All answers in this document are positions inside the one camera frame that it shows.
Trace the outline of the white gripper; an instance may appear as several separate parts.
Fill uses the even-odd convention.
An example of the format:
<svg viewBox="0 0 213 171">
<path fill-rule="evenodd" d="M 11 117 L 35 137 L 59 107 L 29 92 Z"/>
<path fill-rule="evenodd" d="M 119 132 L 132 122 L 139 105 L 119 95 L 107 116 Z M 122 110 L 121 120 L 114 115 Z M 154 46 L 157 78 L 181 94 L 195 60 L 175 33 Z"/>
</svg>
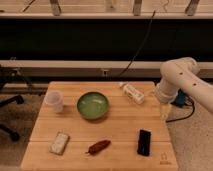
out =
<svg viewBox="0 0 213 171">
<path fill-rule="evenodd" d="M 177 90 L 163 89 L 160 85 L 157 85 L 155 88 L 155 96 L 160 103 L 163 103 L 160 106 L 160 113 L 161 119 L 166 121 L 172 108 L 172 105 L 167 103 L 171 103 L 175 100 L 177 96 Z"/>
</svg>

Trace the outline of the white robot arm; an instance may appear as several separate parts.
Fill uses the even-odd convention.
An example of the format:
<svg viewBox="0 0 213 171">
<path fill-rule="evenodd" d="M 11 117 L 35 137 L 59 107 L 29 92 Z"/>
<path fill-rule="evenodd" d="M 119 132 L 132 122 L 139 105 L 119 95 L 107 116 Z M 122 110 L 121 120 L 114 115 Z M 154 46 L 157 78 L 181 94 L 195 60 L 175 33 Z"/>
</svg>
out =
<svg viewBox="0 0 213 171">
<path fill-rule="evenodd" d="M 160 113 L 166 121 L 171 110 L 170 103 L 175 100 L 178 90 L 194 98 L 208 112 L 213 114 L 213 85 L 201 80 L 197 73 L 199 66 L 191 57 L 184 57 L 163 62 L 160 67 L 161 80 L 156 85 L 154 94 L 160 102 Z"/>
</svg>

